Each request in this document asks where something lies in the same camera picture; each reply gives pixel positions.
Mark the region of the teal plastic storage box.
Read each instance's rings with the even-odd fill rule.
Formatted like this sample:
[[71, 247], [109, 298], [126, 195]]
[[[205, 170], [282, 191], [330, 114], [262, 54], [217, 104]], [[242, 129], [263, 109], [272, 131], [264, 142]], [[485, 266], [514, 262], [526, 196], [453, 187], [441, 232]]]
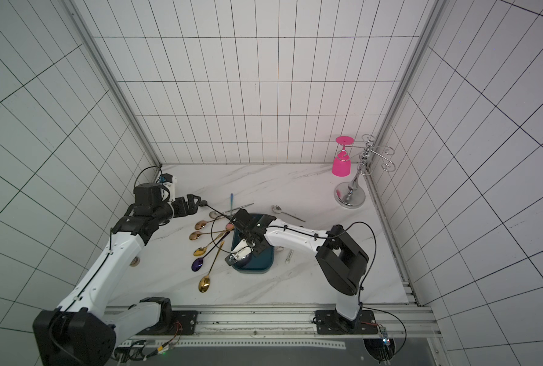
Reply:
[[[235, 231], [233, 234], [232, 253], [238, 251], [241, 248], [249, 246], [240, 231]], [[258, 256], [252, 254], [251, 261], [242, 268], [232, 266], [236, 271], [249, 274], [263, 274], [266, 273], [274, 263], [274, 249], [272, 247], [267, 248], [261, 252]]]

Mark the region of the silver spoon pile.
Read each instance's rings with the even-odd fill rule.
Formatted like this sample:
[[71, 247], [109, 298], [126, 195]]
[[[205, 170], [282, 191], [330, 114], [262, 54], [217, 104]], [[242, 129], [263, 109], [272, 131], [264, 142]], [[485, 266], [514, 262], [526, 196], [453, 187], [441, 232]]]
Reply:
[[242, 208], [246, 208], [246, 207], [249, 207], [249, 206], [252, 206], [253, 203], [251, 204], [245, 204], [245, 205], [242, 205], [242, 206], [239, 206], [237, 207], [235, 210], [226, 210], [226, 211], [216, 211], [216, 210], [212, 210], [210, 213], [209, 213], [209, 218], [211, 219], [215, 219], [216, 217], [218, 216], [232, 216], [234, 213], [237, 212], [237, 210], [240, 210]]

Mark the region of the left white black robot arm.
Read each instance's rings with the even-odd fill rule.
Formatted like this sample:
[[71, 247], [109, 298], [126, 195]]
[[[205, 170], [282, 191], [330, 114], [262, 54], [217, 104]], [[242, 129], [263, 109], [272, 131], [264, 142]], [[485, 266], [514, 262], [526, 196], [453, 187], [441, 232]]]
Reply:
[[105, 311], [152, 235], [174, 218], [196, 214], [201, 198], [173, 198], [167, 185], [154, 182], [137, 185], [134, 198], [85, 277], [56, 309], [41, 311], [33, 321], [44, 365], [104, 365], [114, 349], [132, 336], [171, 331], [172, 305], [165, 297], [147, 297], [115, 317], [107, 318]]

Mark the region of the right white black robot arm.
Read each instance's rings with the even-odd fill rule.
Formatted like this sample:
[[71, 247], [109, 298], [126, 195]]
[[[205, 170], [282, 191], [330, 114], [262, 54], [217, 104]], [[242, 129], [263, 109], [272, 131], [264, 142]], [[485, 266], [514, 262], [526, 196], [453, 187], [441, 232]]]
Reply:
[[359, 292], [369, 256], [341, 225], [320, 231], [288, 224], [274, 216], [238, 210], [231, 223], [242, 239], [226, 257], [243, 267], [264, 251], [283, 247], [313, 256], [328, 283], [338, 292], [335, 312], [350, 323], [361, 311]]

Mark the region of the copper spoon upper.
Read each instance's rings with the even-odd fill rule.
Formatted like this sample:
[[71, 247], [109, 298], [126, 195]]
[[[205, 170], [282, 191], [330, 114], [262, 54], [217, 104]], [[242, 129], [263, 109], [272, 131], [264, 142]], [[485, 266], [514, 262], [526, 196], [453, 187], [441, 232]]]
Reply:
[[195, 225], [194, 225], [194, 229], [195, 230], [201, 230], [203, 229], [204, 227], [206, 227], [208, 224], [213, 224], [215, 223], [216, 221], [219, 221], [219, 219], [213, 219], [211, 221], [199, 221], [197, 222]]

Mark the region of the short gold spoon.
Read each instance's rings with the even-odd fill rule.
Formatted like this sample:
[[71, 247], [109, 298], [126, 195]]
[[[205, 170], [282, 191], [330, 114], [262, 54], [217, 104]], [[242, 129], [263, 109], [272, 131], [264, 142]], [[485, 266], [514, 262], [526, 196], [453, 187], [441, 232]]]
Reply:
[[215, 239], [213, 239], [209, 244], [206, 246], [202, 246], [198, 249], [196, 249], [193, 253], [195, 257], [203, 256], [207, 250], [210, 248], [211, 245], [215, 244], [219, 239], [223, 238], [226, 235], [226, 231], [221, 232]]

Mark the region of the long gold spoon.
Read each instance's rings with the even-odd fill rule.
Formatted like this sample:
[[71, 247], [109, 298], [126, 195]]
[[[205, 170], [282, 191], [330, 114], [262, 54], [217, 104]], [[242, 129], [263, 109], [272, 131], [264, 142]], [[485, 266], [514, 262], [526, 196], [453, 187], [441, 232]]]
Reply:
[[200, 280], [200, 283], [198, 285], [198, 289], [199, 289], [199, 292], [201, 292], [201, 293], [207, 292], [208, 289], [210, 288], [210, 273], [213, 270], [214, 264], [216, 263], [216, 260], [217, 260], [217, 258], [219, 256], [222, 248], [224, 247], [224, 243], [225, 243], [225, 241], [222, 240], [219, 243], [219, 245], [217, 246], [218, 250], [216, 252], [215, 259], [213, 260], [208, 273], [204, 277], [202, 277], [202, 279]]

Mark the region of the chrome wine glass rack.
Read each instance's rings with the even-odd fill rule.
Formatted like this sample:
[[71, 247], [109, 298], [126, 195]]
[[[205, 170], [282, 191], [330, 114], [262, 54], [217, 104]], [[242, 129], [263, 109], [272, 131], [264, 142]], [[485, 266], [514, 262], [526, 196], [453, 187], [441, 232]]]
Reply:
[[371, 160], [374, 157], [381, 160], [381, 169], [384, 172], [396, 170], [396, 165], [391, 158], [395, 154], [395, 149], [392, 146], [378, 146], [376, 137], [371, 134], [364, 134], [361, 138], [362, 146], [355, 145], [354, 142], [352, 146], [346, 148], [351, 157], [352, 168], [356, 165], [355, 175], [350, 181], [337, 185], [334, 190], [335, 200], [347, 209], [357, 209], [364, 204], [366, 193], [361, 188], [360, 182], [362, 177], [369, 177], [372, 174], [374, 168]]

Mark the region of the pink upside-down wine glass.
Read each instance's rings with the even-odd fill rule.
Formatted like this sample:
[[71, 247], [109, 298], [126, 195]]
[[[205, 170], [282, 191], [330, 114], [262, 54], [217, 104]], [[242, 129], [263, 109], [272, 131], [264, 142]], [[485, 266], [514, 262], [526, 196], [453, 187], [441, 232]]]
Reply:
[[347, 177], [352, 170], [351, 157], [347, 153], [346, 148], [352, 146], [355, 142], [352, 137], [340, 136], [335, 139], [336, 143], [341, 147], [337, 152], [332, 163], [332, 174], [337, 177]]

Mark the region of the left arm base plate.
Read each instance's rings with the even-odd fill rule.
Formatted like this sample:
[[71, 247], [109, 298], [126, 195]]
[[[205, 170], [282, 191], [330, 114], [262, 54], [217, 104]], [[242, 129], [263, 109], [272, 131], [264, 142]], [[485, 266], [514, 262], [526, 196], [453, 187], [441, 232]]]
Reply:
[[195, 334], [199, 313], [195, 310], [172, 311], [165, 318], [164, 329], [161, 334], [173, 337], [175, 334], [191, 336]]

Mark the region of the aluminium mounting rail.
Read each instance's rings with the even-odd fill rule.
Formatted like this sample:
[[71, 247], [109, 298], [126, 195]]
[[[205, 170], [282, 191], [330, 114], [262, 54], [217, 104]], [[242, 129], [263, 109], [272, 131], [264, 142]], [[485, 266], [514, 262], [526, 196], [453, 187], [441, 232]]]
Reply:
[[[192, 310], [174, 307], [173, 311]], [[271, 347], [296, 346], [344, 349], [347, 339], [389, 338], [400, 349], [405, 341], [427, 339], [438, 343], [442, 336], [433, 312], [428, 307], [402, 304], [378, 310], [370, 306], [379, 326], [378, 335], [319, 335], [313, 323], [317, 310], [334, 310], [332, 305], [288, 306], [202, 306], [193, 335], [152, 335], [142, 332], [123, 342], [123, 346], [167, 350], [175, 347]]]

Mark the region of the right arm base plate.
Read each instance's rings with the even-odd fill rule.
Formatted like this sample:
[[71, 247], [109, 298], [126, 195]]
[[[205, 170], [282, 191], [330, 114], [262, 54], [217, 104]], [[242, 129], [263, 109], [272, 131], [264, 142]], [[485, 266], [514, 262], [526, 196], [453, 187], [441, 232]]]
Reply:
[[371, 310], [361, 310], [355, 320], [348, 320], [336, 310], [317, 310], [313, 323], [317, 333], [325, 336], [378, 335], [380, 332]]

